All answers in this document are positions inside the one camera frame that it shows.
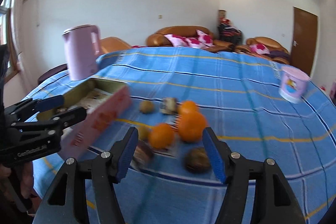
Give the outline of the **person's left hand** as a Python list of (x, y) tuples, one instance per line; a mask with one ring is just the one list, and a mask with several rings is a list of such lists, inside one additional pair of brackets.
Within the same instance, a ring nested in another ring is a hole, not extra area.
[(18, 167), (5, 167), (1, 164), (1, 180), (11, 177), (14, 179), (14, 188), (20, 189), (24, 199), (28, 199), (33, 191), (34, 186), (33, 162), (27, 162)]

